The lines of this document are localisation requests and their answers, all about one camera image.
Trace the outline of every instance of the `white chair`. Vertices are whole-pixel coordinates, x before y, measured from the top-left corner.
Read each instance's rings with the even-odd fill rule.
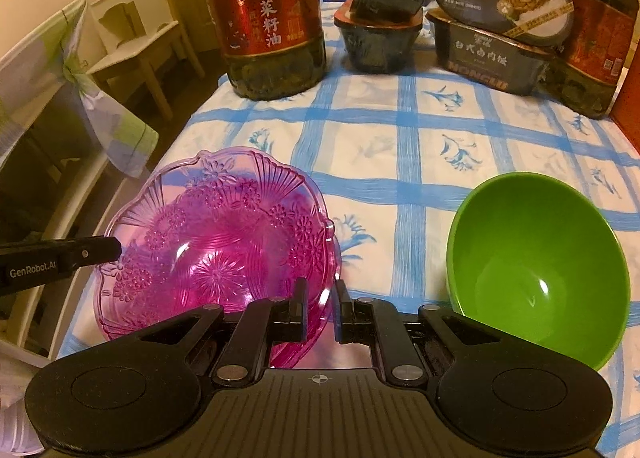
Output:
[[[23,228],[37,225],[37,231],[43,232],[42,239],[64,239],[71,233],[101,234],[110,215],[121,204],[117,199],[126,190],[122,182],[123,175],[119,171],[132,177],[140,176],[146,171],[145,163],[158,139],[155,131],[109,95],[99,91],[79,68],[77,50],[86,9],[86,0],[73,1],[0,58],[0,100],[3,103],[0,120],[0,169],[3,169],[4,176],[13,175],[10,181],[16,193],[37,192],[38,189],[45,193],[43,196],[23,196],[28,203],[42,200],[43,206],[36,207],[37,217],[34,216],[33,221],[29,219],[22,223]],[[46,48],[46,44],[51,43],[60,44],[60,47]],[[45,107],[49,102],[52,106],[48,112],[54,116],[47,120],[63,121],[69,136],[61,143],[61,146],[67,147],[55,148],[54,143],[48,142],[50,149],[47,152],[47,149],[41,149],[37,145],[33,133],[41,129],[36,120],[47,116]],[[70,119],[71,116],[76,117],[77,126]],[[118,136],[122,127],[127,128],[127,136]],[[41,136],[41,139],[44,138],[46,131]],[[33,157],[34,161],[39,160],[45,165],[40,168],[39,175],[57,174],[56,177],[52,176],[55,192],[52,192],[51,185],[27,187],[16,183],[23,177],[30,177],[24,168],[33,166],[26,164],[31,157],[27,160],[24,155],[29,151],[21,150],[21,147],[27,145],[35,145],[36,149],[32,149],[37,154]],[[67,153],[64,156],[66,165],[62,163],[62,151]],[[120,194],[114,197],[116,190]],[[21,197],[11,197],[17,197],[14,202],[20,202]],[[97,197],[102,200],[101,209],[96,209]],[[88,217],[90,209],[96,209],[91,218]],[[44,212],[49,211],[50,214],[45,216]],[[24,235],[20,229],[16,229],[16,232]],[[3,237],[2,240],[15,239]],[[56,299],[62,298],[58,302],[60,308],[54,309],[53,302],[50,301],[41,309],[44,310],[42,316],[38,315],[35,323],[32,321],[41,296],[46,292],[45,286],[19,292],[15,301],[5,304],[5,307],[10,306],[10,312],[9,319],[0,326],[2,343],[25,348],[30,333],[36,335],[35,332],[38,331],[38,340],[31,338],[37,343],[35,346],[38,351],[60,346],[59,339],[66,333],[65,326],[68,326],[73,315],[74,298],[81,286],[72,286],[70,295],[66,295],[63,284],[56,283],[51,287],[56,292],[61,291],[55,294]],[[44,319],[50,320],[48,330],[44,329]],[[50,351],[49,357],[54,356],[55,351]]]
[[[151,65],[154,52],[171,47],[179,59],[189,59],[199,78],[204,78],[204,70],[169,1],[97,0],[91,10],[108,55],[88,73],[109,92],[109,78],[140,70],[162,116],[170,120],[171,107]]]

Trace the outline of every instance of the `bed sheet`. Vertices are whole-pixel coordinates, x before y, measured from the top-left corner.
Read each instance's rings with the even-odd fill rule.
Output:
[[[622,344],[601,374],[614,409],[598,449],[632,458],[640,439],[640,155],[611,121],[591,121],[539,96],[494,91],[435,67],[428,25],[396,75],[353,72],[322,7],[328,73],[302,94],[252,102],[220,88],[194,113],[160,167],[201,149],[260,149],[316,181],[353,297],[398,310],[448,304],[446,239],[469,191],[508,171],[558,178],[595,203],[626,255],[632,304]],[[103,341],[84,290],[64,356]]]

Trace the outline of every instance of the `pink glass bowl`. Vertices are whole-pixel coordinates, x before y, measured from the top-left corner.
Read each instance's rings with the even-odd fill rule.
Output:
[[[271,365],[292,367],[329,315],[340,272],[334,224],[301,171],[244,147],[200,151],[157,170],[112,220],[123,247],[97,266],[95,317],[109,339],[203,304],[242,311],[264,297],[290,297],[308,280],[308,339],[275,346]]]

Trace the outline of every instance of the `cloth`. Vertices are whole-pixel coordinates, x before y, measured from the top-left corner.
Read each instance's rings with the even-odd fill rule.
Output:
[[[315,88],[252,102],[228,82],[194,113],[161,166],[245,145],[306,171],[321,189],[353,297],[400,311],[447,304],[445,255],[453,216],[470,190],[498,173],[535,171],[589,197],[615,230],[632,282],[631,315],[602,369],[614,398],[599,449],[632,458],[640,448],[640,155],[609,120],[591,121],[539,98],[494,91],[437,69],[426,26],[398,75],[350,70],[336,5],[322,20],[329,71]],[[90,282],[61,355],[102,340]]]
[[[122,172],[138,177],[158,134],[114,98],[98,89],[78,58],[86,0],[52,15],[0,59],[0,167],[22,134],[64,85],[67,104],[84,120],[94,141]]]
[[[29,455],[44,450],[24,407],[24,393],[37,371],[0,353],[0,453]]]

